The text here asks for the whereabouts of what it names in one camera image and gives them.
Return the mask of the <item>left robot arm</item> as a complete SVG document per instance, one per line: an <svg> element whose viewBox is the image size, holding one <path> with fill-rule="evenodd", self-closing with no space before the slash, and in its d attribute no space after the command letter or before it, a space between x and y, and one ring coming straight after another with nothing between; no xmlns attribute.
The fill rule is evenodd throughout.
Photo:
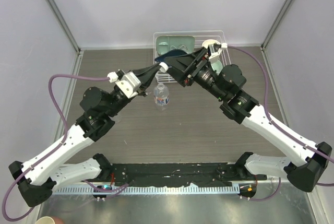
<svg viewBox="0 0 334 224"><path fill-rule="evenodd" d="M107 181L111 165L101 154L79 164L65 165L72 156L101 139L114 125L113 118L136 96L146 96L159 71L166 72L165 63L124 72L110 72L103 78L69 75L69 78L108 81L111 92L90 87L83 94L80 106L83 114L71 126L64 127L63 136L33 158L9 165L15 185L25 201L33 208L46 201L61 187L89 179Z"/></svg>

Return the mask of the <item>labelled clear plastic bottle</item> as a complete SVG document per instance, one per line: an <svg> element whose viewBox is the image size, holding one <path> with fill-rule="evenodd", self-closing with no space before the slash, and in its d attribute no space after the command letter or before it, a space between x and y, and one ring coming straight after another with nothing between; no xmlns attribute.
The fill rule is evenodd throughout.
<svg viewBox="0 0 334 224"><path fill-rule="evenodd" d="M170 100L169 95L169 89L165 84L158 83L155 86L153 90L153 96L158 110L164 111L167 109Z"/></svg>

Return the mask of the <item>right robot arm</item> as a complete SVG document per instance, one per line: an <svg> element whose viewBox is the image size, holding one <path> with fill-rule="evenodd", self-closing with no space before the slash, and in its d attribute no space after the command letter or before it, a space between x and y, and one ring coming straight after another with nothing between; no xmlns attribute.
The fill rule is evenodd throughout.
<svg viewBox="0 0 334 224"><path fill-rule="evenodd" d="M265 106L242 89L246 78L237 65L226 65L216 73L211 66L215 53L201 48L191 54L165 57L164 63L169 67L167 73L180 85L199 84L222 102L220 109L227 118L258 133L284 153L283 157L245 153L235 167L236 175L243 180L257 174L275 176L311 192L328 166L332 147L308 140L271 116Z"/></svg>

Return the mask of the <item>white bottle cap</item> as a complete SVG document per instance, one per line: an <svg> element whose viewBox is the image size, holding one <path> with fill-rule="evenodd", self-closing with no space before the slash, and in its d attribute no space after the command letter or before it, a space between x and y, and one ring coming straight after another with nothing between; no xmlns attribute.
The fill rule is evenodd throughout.
<svg viewBox="0 0 334 224"><path fill-rule="evenodd" d="M166 73L169 69L168 65L165 62L160 62L159 66L160 66L159 71L163 73Z"/></svg>

